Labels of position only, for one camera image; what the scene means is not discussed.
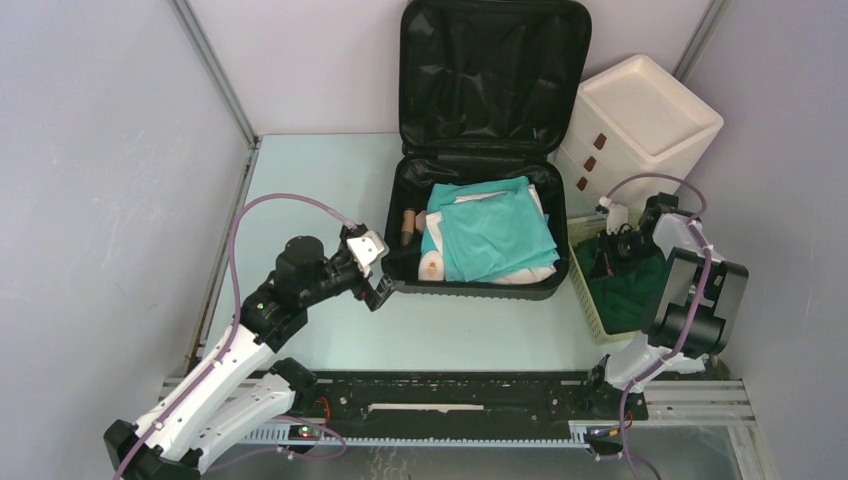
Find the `dark green cloth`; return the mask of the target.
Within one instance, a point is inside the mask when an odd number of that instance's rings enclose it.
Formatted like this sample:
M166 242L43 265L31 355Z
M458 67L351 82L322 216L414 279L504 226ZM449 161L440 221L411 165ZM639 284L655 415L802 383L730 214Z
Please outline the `dark green cloth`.
M591 275L595 264L596 238L587 239L574 248L577 262L595 304L598 316L607 335L640 330L642 315L652 295L665 285L662 253L639 262L625 273Z

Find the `black ribbed hard-shell suitcase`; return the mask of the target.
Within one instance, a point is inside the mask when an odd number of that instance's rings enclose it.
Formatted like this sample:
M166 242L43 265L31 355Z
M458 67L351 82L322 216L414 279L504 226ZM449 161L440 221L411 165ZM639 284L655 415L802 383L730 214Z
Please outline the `black ribbed hard-shell suitcase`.
M549 156L564 139L592 36L576 1L411 1L400 20L397 164L384 271L405 294L541 301L566 279L564 181ZM536 189L556 245L553 274L529 285L430 282L403 215L438 184L521 177Z

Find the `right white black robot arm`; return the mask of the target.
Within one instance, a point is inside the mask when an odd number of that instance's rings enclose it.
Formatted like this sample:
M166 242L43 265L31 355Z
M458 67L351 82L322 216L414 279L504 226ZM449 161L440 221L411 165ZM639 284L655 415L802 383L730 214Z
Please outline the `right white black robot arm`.
M616 285L642 298L627 311L641 326L631 342L604 362L604 379L581 392L585 411L606 418L625 394L640 393L670 367L720 353L736 319L749 272L718 254L704 233L699 214L682 210L675 195L648 198L635 225L627 207L610 197L598 211L606 225L596 237L589 280Z

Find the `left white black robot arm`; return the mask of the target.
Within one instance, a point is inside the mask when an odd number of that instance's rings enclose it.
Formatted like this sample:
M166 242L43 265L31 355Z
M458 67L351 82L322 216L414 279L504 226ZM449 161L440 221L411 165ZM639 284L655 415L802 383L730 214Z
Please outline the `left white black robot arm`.
M346 291L371 311L391 295L372 267L389 251L364 225L343 227L331 257L312 236L287 242L266 280L243 300L233 324L195 369L148 413L115 421L105 432L118 479L198 479L251 431L316 403L316 376L292 358L277 361L249 392L235 389L274 357L308 321L310 307Z

